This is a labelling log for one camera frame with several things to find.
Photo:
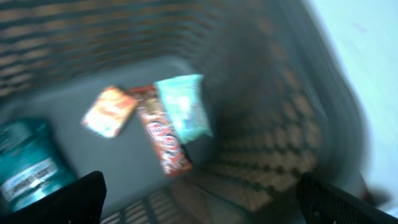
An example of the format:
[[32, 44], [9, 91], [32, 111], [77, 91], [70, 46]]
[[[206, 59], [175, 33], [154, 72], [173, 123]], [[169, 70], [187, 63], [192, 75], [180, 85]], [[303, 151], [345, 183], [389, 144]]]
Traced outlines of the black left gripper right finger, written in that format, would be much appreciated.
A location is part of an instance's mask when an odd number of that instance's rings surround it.
[[305, 173], [297, 184], [300, 210], [311, 224], [397, 224], [389, 215], [327, 182]]

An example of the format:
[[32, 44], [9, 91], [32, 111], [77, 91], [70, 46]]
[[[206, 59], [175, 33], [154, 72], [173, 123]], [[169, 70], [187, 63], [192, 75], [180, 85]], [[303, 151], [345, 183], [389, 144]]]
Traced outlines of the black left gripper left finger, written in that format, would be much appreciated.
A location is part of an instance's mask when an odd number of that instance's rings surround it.
[[106, 192], [103, 173], [94, 171], [21, 210], [1, 217], [1, 224], [99, 224]]

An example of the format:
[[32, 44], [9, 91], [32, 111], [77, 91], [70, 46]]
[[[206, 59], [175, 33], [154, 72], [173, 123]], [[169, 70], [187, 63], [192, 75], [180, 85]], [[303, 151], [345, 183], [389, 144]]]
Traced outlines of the blue mouthwash bottle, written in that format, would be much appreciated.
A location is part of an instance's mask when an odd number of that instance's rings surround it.
[[1, 213], [16, 212], [76, 180], [46, 120], [1, 124]]

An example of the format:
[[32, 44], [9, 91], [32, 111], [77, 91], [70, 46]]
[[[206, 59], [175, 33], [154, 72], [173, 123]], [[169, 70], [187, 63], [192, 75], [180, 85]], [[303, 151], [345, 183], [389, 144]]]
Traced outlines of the small orange candy box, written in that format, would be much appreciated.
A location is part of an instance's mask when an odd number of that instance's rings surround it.
[[106, 87], [85, 113], [81, 125], [104, 138], [116, 137], [137, 106], [137, 100], [116, 86]]

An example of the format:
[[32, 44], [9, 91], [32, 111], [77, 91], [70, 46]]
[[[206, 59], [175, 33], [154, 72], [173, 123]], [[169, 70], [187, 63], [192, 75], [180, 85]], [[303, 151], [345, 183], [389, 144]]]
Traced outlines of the orange Toppo snack box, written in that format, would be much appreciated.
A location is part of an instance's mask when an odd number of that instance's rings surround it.
[[165, 175], [175, 177], [193, 168], [154, 85], [133, 87], [129, 93], [137, 100], [137, 113]]

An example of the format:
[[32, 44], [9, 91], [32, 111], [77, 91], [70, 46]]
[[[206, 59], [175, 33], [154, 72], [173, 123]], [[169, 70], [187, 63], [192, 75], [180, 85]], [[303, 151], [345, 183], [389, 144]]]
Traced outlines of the teal snack packet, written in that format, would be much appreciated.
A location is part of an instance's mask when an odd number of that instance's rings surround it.
[[203, 75], [191, 74], [155, 82], [155, 89], [181, 140], [187, 144], [213, 133], [201, 96]]

